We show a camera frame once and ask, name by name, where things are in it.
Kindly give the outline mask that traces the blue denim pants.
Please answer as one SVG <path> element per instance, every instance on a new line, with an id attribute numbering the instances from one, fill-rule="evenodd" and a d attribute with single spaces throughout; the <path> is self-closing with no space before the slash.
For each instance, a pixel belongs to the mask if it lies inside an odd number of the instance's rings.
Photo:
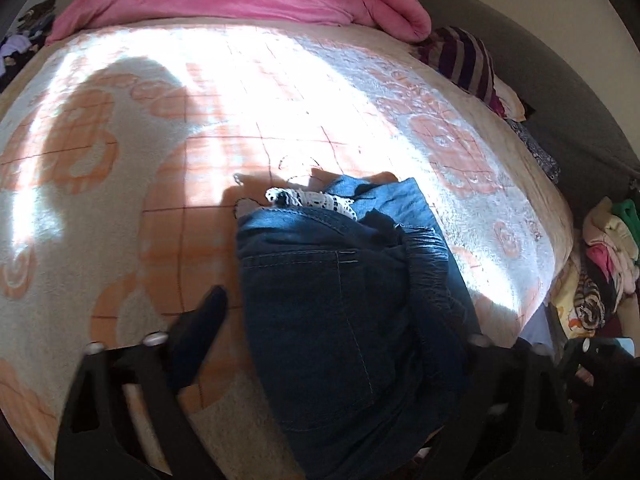
<path id="1" fill-rule="evenodd" d="M 272 414 L 309 479 L 375 479 L 444 426 L 480 329 L 415 180 L 340 177 L 333 206 L 239 220 L 245 333 Z"/>

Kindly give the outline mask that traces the pile of colourful clothes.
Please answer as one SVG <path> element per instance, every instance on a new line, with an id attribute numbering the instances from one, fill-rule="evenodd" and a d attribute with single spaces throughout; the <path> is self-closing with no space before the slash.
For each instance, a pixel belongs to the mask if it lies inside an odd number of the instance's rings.
<path id="1" fill-rule="evenodd" d="M 585 216 L 548 296 L 567 338 L 593 337 L 639 283 L 639 197 L 605 197 Z"/>

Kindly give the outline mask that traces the dark grey padded headboard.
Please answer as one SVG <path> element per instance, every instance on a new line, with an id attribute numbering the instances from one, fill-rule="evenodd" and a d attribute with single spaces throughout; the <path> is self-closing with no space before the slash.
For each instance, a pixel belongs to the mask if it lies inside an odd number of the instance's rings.
<path id="1" fill-rule="evenodd" d="M 419 0 L 433 26 L 457 26 L 483 40 L 496 75 L 529 114 L 525 134 L 544 172 L 576 218 L 603 197 L 639 203 L 639 159 L 622 129 L 562 58 L 541 40 L 478 0 Z"/>

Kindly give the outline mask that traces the orange cream patterned bed blanket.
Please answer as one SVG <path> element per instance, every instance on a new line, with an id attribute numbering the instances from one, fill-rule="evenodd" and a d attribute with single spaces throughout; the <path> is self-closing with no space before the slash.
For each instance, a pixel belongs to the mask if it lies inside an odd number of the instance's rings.
<path id="1" fill-rule="evenodd" d="M 1 96 L 1 411 L 39 469 L 85 345 L 135 344 L 221 285 L 182 403 L 229 478 L 299 478 L 250 367 L 234 207 L 339 174 L 416 180 L 503 346 L 572 250 L 512 129 L 384 32 L 194 18 L 41 50 Z"/>

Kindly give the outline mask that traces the maroon striped pillow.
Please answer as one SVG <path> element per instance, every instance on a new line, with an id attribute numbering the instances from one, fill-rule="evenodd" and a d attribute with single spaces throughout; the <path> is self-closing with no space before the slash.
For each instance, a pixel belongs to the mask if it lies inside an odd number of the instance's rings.
<path id="1" fill-rule="evenodd" d="M 495 89 L 494 62 L 477 36 L 454 26 L 436 28 L 418 44 L 416 57 L 498 116 L 506 116 Z"/>

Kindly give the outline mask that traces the clothes pile beside cabinet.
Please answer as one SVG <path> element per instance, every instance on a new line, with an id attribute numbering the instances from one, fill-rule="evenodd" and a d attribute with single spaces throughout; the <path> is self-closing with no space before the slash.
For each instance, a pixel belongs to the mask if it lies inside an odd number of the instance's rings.
<path id="1" fill-rule="evenodd" d="M 55 20 L 56 0 L 43 0 L 18 20 L 17 29 L 1 41 L 0 92 L 44 46 Z"/>

